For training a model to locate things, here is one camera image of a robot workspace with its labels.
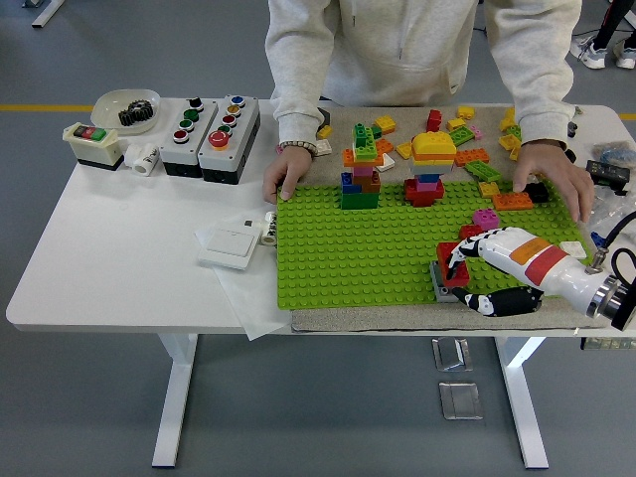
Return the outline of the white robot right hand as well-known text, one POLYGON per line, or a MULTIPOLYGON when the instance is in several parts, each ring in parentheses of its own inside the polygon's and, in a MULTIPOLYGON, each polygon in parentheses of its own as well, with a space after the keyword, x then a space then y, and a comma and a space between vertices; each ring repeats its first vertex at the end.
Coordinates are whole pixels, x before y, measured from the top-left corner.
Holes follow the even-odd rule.
POLYGON ((537 311, 542 296, 566 299, 572 308, 595 318, 613 319, 620 303, 620 283, 605 272, 590 273, 586 266, 543 238, 514 227, 493 229, 459 243, 445 260, 446 276, 453 277, 468 257, 481 257, 492 267, 522 282, 487 294, 455 287, 452 293, 469 308, 487 317, 513 316, 537 311))

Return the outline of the person's right hand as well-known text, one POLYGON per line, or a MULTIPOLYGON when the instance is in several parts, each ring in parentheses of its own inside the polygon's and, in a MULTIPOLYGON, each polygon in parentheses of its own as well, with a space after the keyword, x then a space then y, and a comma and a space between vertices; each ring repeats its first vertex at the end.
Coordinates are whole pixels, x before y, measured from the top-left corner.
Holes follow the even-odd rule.
POLYGON ((276 205, 277 200, 292 198, 298 181, 312 164, 310 152, 300 146, 287 146, 265 169, 262 180, 263 199, 276 205))

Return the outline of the person's left hand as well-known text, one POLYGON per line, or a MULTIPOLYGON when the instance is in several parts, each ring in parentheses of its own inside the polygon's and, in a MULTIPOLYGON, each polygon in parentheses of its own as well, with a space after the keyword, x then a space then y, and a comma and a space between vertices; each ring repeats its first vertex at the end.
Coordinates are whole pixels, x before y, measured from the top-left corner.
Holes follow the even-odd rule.
POLYGON ((523 192, 531 174, 543 175, 554 184, 575 222, 588 222, 594 202, 593 181, 586 170, 569 161, 559 141, 540 139, 521 147, 513 191, 523 192))

